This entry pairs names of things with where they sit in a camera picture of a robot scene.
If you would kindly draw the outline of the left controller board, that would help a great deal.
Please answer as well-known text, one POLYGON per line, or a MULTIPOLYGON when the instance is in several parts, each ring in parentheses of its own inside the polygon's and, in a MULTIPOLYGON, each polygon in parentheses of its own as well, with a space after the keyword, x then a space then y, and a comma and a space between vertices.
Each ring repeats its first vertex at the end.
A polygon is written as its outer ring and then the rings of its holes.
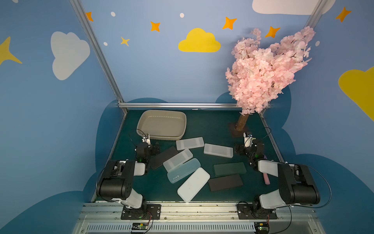
POLYGON ((131 231, 147 231, 149 229, 149 224, 148 223, 145 223, 145 222, 141 222, 141 223, 133 223, 131 225, 131 231))

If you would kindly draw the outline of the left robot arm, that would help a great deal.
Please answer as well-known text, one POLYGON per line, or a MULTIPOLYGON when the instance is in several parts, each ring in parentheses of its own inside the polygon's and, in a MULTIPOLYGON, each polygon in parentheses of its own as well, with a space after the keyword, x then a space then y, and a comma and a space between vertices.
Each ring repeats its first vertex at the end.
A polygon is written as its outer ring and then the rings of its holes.
POLYGON ((133 179, 146 175, 151 157, 159 153, 159 143, 152 145, 143 142, 136 145, 134 160, 109 160, 96 183, 96 195, 130 210, 145 211, 145 199, 133 188, 133 179))

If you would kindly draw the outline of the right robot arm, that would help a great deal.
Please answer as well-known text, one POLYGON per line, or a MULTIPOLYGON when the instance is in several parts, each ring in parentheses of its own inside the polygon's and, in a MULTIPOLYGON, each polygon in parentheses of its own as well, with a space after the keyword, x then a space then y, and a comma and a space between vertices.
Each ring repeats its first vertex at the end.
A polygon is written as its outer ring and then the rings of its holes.
POLYGON ((254 208, 274 210, 288 205, 319 204, 320 193, 308 166, 268 160, 263 148, 262 143, 251 139, 234 146, 235 153, 246 156, 255 171, 278 179, 278 189, 258 196, 254 208))

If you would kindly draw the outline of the beige storage box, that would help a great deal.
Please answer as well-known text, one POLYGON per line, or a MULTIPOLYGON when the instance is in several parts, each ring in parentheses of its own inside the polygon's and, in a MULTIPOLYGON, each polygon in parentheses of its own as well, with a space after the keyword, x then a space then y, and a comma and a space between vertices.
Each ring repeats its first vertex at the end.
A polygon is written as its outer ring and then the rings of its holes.
POLYGON ((180 140, 186 126, 187 116, 183 112, 147 110, 141 115, 136 132, 141 137, 149 134, 150 139, 180 140))

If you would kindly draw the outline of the white pencil case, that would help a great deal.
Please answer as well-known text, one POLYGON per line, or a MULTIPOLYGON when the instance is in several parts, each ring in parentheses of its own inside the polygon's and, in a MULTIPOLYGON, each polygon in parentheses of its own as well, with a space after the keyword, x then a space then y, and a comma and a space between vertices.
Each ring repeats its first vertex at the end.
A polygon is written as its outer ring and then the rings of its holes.
POLYGON ((210 179, 210 174, 199 167, 177 190, 179 197, 189 203, 210 179))

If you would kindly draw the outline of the pink purple toy shovel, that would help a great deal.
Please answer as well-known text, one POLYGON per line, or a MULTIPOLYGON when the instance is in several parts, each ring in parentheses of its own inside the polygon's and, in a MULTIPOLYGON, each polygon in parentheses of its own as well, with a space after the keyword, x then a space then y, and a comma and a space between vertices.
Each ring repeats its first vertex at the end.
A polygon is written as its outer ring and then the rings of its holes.
POLYGON ((270 185, 270 179, 267 173, 263 173, 265 185, 270 185))

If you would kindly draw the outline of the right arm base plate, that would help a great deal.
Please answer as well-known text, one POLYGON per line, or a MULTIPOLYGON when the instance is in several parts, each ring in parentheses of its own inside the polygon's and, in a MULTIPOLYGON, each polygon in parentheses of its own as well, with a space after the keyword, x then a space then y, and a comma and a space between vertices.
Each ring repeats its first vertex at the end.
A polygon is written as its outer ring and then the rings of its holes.
POLYGON ((248 203, 238 203, 236 207, 239 219, 278 219, 275 210, 264 209, 261 206, 253 206, 248 203))

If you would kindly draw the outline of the light blue pencil case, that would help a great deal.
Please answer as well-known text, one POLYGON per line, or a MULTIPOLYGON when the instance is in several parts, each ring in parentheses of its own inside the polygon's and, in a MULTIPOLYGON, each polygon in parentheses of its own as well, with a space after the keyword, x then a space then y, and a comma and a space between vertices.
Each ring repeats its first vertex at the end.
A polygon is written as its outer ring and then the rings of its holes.
POLYGON ((201 164, 198 159, 192 158, 191 160, 181 164, 180 166, 175 167, 170 172, 167 173, 167 177, 170 183, 174 184, 181 179, 189 176, 194 173, 198 168, 201 167, 201 164))

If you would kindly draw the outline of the clear pencil case upper right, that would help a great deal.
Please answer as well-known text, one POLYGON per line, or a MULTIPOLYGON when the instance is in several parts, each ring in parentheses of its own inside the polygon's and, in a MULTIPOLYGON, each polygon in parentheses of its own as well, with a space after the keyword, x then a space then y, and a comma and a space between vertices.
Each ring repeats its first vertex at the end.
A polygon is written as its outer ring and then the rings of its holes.
POLYGON ((231 147, 205 143, 204 154, 231 159, 234 156, 234 150, 231 147))

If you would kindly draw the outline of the pink cherry blossom tree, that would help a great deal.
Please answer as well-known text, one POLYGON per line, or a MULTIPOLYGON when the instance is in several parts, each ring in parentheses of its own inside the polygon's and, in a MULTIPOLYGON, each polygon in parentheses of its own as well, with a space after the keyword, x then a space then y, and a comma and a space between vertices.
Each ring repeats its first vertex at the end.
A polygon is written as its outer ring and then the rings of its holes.
POLYGON ((261 113, 295 81, 295 73, 310 60, 308 43, 315 31, 308 26, 268 48, 260 47, 260 29, 255 28, 252 35, 237 42, 232 51, 236 60, 226 71, 229 93, 242 109, 238 122, 230 128, 233 136, 244 131, 250 115, 261 113))

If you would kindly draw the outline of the controller board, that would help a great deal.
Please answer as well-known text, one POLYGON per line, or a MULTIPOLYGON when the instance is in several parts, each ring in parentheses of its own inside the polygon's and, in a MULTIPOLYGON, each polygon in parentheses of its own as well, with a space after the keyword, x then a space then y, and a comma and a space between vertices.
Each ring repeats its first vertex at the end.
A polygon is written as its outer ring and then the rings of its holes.
POLYGON ((131 231, 147 231, 149 229, 149 224, 148 223, 145 223, 145 222, 141 222, 141 223, 133 223, 131 225, 131 231))
POLYGON ((269 224, 266 222, 255 222, 254 227, 257 233, 268 233, 269 224))

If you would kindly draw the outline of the black pencil case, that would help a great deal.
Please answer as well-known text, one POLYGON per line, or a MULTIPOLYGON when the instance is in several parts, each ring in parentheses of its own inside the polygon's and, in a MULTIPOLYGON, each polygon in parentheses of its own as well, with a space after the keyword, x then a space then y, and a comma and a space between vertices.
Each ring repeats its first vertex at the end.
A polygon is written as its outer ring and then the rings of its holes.
POLYGON ((227 190, 231 188, 243 186, 243 181, 240 175, 228 175, 218 178, 213 178, 208 181, 209 188, 212 192, 227 190))

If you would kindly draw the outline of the right controller board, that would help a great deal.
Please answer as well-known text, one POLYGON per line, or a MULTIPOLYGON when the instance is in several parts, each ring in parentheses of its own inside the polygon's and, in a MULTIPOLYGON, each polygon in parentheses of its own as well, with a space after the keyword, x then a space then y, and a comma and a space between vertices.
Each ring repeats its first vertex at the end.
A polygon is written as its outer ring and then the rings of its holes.
POLYGON ((257 233, 268 233, 269 224, 266 222, 255 222, 254 227, 257 233))

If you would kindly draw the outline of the dark grey pencil case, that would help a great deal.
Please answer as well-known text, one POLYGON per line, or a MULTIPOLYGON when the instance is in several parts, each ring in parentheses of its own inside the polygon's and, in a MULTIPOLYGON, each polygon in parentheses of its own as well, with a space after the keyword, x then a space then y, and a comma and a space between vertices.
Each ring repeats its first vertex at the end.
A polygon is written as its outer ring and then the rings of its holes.
POLYGON ((178 151, 174 146, 168 148, 167 150, 161 152, 160 154, 154 156, 153 158, 150 159, 150 166, 153 170, 159 168, 160 166, 163 165, 163 163, 175 155, 178 154, 178 151))

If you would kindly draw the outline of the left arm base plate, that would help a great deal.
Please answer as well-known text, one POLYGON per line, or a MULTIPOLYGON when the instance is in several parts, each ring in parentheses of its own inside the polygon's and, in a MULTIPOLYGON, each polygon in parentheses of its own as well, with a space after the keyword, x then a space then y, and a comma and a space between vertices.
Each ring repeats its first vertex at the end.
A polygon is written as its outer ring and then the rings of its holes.
POLYGON ((159 220, 161 214, 160 204, 146 204, 139 209, 123 207, 121 220, 159 220))

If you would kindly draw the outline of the dark green pencil case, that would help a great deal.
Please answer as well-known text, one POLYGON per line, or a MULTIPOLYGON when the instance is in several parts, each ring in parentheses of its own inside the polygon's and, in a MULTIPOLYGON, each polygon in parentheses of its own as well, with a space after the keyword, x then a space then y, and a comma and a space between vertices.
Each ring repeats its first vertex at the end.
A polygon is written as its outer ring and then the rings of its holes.
POLYGON ((213 169, 216 176, 245 174, 247 172, 243 162, 216 164, 213 169))

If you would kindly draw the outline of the clear pencil case upper left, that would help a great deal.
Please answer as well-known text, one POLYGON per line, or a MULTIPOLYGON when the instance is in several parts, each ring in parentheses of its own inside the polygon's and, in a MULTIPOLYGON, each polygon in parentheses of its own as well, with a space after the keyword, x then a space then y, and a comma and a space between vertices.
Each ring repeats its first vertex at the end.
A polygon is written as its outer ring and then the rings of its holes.
POLYGON ((189 139, 182 139, 176 141, 176 149, 178 151, 185 150, 185 149, 193 149, 193 148, 200 148, 204 147, 204 139, 203 137, 195 137, 189 139))

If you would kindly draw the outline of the clear frosted pencil case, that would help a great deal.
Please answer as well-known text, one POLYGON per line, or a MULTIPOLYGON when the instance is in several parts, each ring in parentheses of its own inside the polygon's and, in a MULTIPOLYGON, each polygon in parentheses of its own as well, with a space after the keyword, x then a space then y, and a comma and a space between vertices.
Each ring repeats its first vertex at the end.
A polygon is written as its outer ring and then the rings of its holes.
POLYGON ((176 167, 182 165, 183 163, 189 161, 193 158, 193 153, 189 149, 185 149, 184 151, 178 153, 177 155, 173 156, 169 160, 163 163, 164 168, 167 172, 172 171, 176 167))

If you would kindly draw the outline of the aluminium front rail frame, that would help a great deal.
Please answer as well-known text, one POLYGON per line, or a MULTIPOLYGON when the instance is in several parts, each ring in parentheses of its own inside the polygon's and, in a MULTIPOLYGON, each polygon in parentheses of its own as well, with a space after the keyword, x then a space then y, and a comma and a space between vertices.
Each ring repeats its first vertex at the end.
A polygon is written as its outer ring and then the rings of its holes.
POLYGON ((278 219, 239 219, 238 202, 149 202, 160 204, 159 220, 121 220, 123 206, 86 203, 73 229, 74 234, 323 234, 312 209, 278 208, 278 219), (131 231, 133 223, 149 224, 147 231, 131 231), (269 224, 268 233, 257 233, 255 222, 269 224))

